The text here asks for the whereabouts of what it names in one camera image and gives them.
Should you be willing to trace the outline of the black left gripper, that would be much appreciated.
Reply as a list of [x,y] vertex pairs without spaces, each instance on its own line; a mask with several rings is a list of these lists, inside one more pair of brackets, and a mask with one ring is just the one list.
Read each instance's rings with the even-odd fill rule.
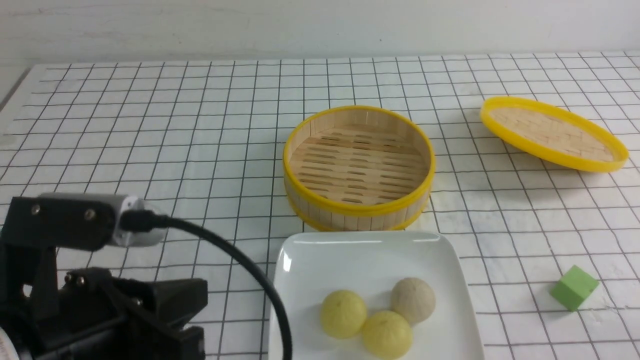
[[58,281],[57,249],[142,247],[160,230],[121,229],[137,197],[14,197],[1,229],[3,360],[203,360],[204,331],[186,324],[208,303],[202,279],[116,278],[70,269]]

